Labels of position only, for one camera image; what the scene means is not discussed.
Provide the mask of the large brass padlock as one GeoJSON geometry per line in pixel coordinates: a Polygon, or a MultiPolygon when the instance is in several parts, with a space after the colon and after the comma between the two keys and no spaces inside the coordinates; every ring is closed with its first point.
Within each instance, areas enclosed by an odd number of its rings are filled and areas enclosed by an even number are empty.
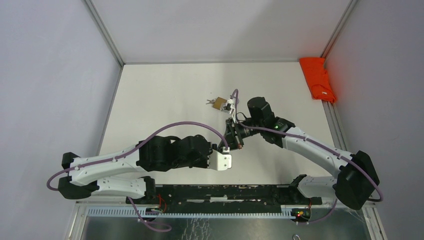
{"type": "Polygon", "coordinates": [[[216,110],[224,111],[226,105],[227,105],[227,99],[225,98],[217,97],[212,100],[212,107],[216,110]]]}

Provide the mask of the silver keys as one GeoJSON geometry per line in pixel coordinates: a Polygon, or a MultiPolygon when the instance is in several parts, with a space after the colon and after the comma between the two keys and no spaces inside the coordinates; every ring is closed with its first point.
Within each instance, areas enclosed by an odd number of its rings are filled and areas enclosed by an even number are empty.
{"type": "Polygon", "coordinates": [[[213,105],[215,101],[216,101],[215,99],[211,99],[211,100],[207,99],[206,105],[213,105]]]}

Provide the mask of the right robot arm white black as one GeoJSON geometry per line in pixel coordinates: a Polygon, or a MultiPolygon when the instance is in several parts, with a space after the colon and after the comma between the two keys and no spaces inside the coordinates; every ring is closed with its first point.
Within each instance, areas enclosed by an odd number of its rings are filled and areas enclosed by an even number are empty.
{"type": "Polygon", "coordinates": [[[372,193],[381,193],[380,180],[370,156],[363,152],[351,153],[329,146],[308,135],[293,122],[275,116],[264,97],[247,102],[250,116],[239,120],[238,99],[216,99],[213,108],[230,115],[226,120],[225,141],[220,148],[229,146],[239,150],[244,139],[259,134],[269,144],[297,153],[328,172],[329,176],[300,175],[289,189],[289,199],[302,204],[308,198],[334,198],[346,207],[360,210],[366,202],[380,202],[372,193]]]}

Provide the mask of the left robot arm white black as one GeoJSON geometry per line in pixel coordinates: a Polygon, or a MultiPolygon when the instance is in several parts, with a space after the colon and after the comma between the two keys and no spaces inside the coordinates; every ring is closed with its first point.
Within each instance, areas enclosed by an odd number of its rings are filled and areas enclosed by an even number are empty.
{"type": "Polygon", "coordinates": [[[202,135],[154,136],[142,147],[134,145],[118,152],[93,157],[80,157],[67,152],[62,167],[70,171],[58,182],[58,191],[70,200],[90,197],[108,191],[107,184],[116,175],[126,173],[167,172],[178,168],[209,168],[209,156],[218,146],[202,135]]]}

